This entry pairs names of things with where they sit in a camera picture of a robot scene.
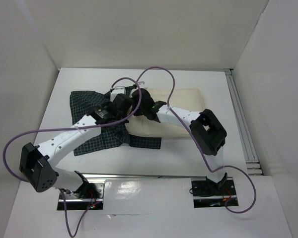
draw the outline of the dark plaid fabric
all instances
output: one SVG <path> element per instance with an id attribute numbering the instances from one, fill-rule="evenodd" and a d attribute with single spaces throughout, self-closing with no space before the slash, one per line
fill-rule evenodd
<path id="1" fill-rule="evenodd" d="M 131 88 L 126 88 L 126 94 L 129 95 Z M 110 92 L 104 94 L 94 91 L 73 91 L 70 95 L 70 107 L 72 114 L 72 123 L 78 122 L 88 111 L 96 105 L 101 105 L 110 101 Z M 124 125 L 117 125 L 112 128 L 106 128 L 99 136 L 96 136 L 81 144 L 74 150 L 74 155 L 84 155 L 98 150 L 118 147 L 122 143 L 127 143 L 131 147 L 140 147 L 148 149 L 160 149 L 161 138 L 140 137 L 129 135 Z"/>

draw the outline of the red wire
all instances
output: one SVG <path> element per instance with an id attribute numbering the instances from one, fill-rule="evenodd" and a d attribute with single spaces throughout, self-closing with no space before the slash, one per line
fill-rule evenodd
<path id="1" fill-rule="evenodd" d="M 232 197 L 231 192 L 227 188 L 225 188 L 225 190 L 229 193 L 229 198 L 231 198 Z"/>
<path id="2" fill-rule="evenodd" d="M 90 198 L 90 203 L 89 203 L 89 206 L 91 205 L 91 202 L 93 201 L 93 197 L 94 197 L 94 194 L 91 192 L 91 191 L 88 191 L 91 195 L 91 198 Z"/>
<path id="3" fill-rule="evenodd" d="M 226 200 L 232 198 L 232 194 L 231 194 L 231 192 L 230 192 L 227 188 L 225 188 L 225 190 L 229 193 L 229 198 L 224 198 L 225 193 L 224 193 L 224 191 L 223 191 L 223 201 L 226 201 Z"/>

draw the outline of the white table surface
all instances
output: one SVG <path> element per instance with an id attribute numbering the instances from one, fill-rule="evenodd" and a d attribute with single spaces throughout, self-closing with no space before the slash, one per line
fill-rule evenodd
<path id="1" fill-rule="evenodd" d="M 115 79 L 122 76 L 136 78 L 140 72 L 127 69 L 62 68 L 40 128 L 71 125 L 71 91 L 106 92 Z M 201 90 L 206 107 L 214 111 L 227 130 L 225 163 L 245 170 L 225 74 L 174 71 L 174 75 L 177 88 L 198 87 Z M 152 88 L 171 86 L 170 78 L 162 71 L 149 72 L 144 81 Z M 53 135 L 41 133 L 37 136 L 36 143 Z M 77 157 L 70 153 L 60 167 L 85 173 L 201 176 L 205 174 L 205 166 L 201 161 L 190 139 L 169 139 L 162 141 L 160 150 L 121 146 Z M 239 207 L 235 209 L 245 209 L 253 199 L 251 186 L 239 173 L 229 171 L 229 174 L 234 178 L 239 201 Z M 104 210 L 88 212 L 77 237 L 291 238 L 271 178 L 253 177 L 253 181 L 257 187 L 257 203 L 250 212 L 242 215 L 231 214 L 225 208 L 194 209 L 192 195 L 188 192 L 188 178 L 139 182 L 137 186 L 145 188 L 144 193 L 136 193 L 129 199 L 122 199 L 121 194 L 115 195 L 114 188 L 120 185 L 112 184 L 105 190 Z M 21 182 L 4 237 L 67 238 L 64 213 L 56 211 L 57 201 L 57 190 L 36 193 L 30 184 Z M 69 211 L 72 230 L 81 213 L 82 211 Z"/>

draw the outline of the black end effector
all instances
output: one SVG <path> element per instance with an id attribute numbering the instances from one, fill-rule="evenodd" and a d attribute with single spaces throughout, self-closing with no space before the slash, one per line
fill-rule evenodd
<path id="1" fill-rule="evenodd" d="M 38 147 L 27 143 L 22 147 L 20 171 L 26 176 L 37 192 L 44 192 L 53 186 L 58 174 L 47 161 L 48 156 L 43 156 Z"/>
<path id="2" fill-rule="evenodd" d="M 118 94 L 113 102 L 97 105 L 87 115 L 92 116 L 96 124 L 106 124 L 125 118 L 130 113 L 133 104 L 134 101 L 131 98 L 125 94 Z"/>
<path id="3" fill-rule="evenodd" d="M 157 112 L 159 111 L 159 108 L 161 108 L 163 105 L 166 105 L 166 102 L 163 102 L 163 101 L 155 102 L 152 99 L 150 93 L 144 88 L 141 89 L 141 93 L 142 93 L 141 103 L 140 103 L 138 110 L 136 111 L 136 113 L 134 115 L 135 116 L 144 115 L 149 120 L 154 120 L 156 122 L 160 122 L 158 119 L 158 116 L 157 116 Z M 138 104 L 139 97 L 140 96 L 139 96 L 138 90 L 132 93 L 132 98 L 135 102 L 133 109 Z"/>
<path id="4" fill-rule="evenodd" d="M 212 194 L 216 194 L 218 191 L 221 190 L 221 188 L 224 185 L 224 183 L 226 182 L 226 180 L 227 180 L 227 173 L 224 174 L 224 177 L 219 182 L 214 182 L 214 181 L 208 179 L 208 177 L 206 177 L 207 187 L 208 187 L 209 191 L 211 191 Z"/>
<path id="5" fill-rule="evenodd" d="M 190 129 L 206 155 L 217 155 L 218 150 L 225 144 L 227 132 L 209 109 L 205 109 L 191 122 Z"/>
<path id="6" fill-rule="evenodd" d="M 84 175 L 79 171 L 75 171 L 75 173 L 77 173 L 82 180 L 82 185 L 76 191 L 74 191 L 75 195 L 78 198 L 85 198 L 88 191 L 92 191 L 93 193 L 96 192 L 95 184 L 89 183 L 87 179 L 84 177 Z"/>

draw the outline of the pillow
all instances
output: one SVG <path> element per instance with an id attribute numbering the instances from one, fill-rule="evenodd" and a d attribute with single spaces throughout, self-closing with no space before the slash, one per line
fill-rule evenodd
<path id="1" fill-rule="evenodd" d="M 147 89 L 154 101 L 166 102 L 170 94 L 170 89 Z M 170 105 L 189 111 L 202 112 L 205 107 L 199 89 L 175 89 L 170 99 Z M 158 123 L 148 120 L 145 116 L 129 119 L 125 124 L 127 131 L 131 135 L 145 137 L 185 137 L 189 136 L 186 129 L 172 125 L 170 123 Z"/>

